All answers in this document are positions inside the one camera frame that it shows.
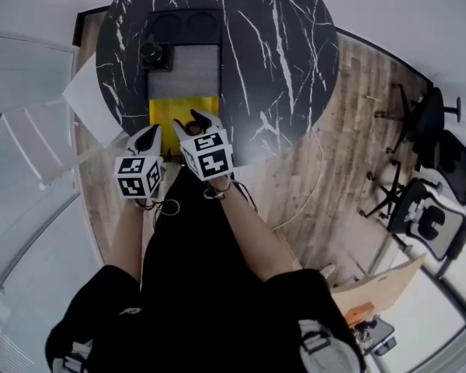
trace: yellow cloth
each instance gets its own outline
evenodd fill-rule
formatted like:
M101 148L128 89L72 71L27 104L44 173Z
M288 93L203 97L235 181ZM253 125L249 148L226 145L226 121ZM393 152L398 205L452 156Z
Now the yellow cloth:
M149 101L150 125L160 124L162 127L162 154L164 156L180 156L179 139L172 127L173 119L179 120L183 126L193 121L190 109L205 110L217 116L219 114L219 98L180 98L151 99Z

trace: black round table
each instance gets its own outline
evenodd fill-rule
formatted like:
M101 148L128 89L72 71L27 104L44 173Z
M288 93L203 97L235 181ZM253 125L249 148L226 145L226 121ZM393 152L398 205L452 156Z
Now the black round table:
M114 0L99 34L97 75L129 135L149 125L139 54L148 13L170 9L223 9L219 114L237 166L276 155L311 130L339 68L322 0Z

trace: black and white marker cube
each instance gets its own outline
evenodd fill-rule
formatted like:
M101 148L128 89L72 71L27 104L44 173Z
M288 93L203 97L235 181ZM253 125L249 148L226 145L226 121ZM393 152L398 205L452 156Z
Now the black and white marker cube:
M182 141L181 150L190 170L202 181L233 171L233 147L224 129Z
M149 198L162 180L160 156L134 156L116 159L114 177L124 199Z

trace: person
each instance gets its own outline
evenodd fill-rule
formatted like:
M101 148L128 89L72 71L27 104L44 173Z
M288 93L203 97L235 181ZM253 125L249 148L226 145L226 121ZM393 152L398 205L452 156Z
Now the person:
M48 337L52 371L364 371L323 276L293 271L290 251L229 183L211 180L224 196L208 200L181 168L143 267L143 210L125 203L107 265Z

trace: person's forearm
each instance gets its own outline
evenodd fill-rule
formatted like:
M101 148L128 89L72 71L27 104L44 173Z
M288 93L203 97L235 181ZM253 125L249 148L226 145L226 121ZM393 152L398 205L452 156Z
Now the person's forearm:
M126 200L106 262L128 272L138 282L141 279L142 232L143 211L132 200Z
M212 183L218 189L224 187L223 180ZM242 255L254 274L267 281L293 270L290 251L233 184L221 204Z

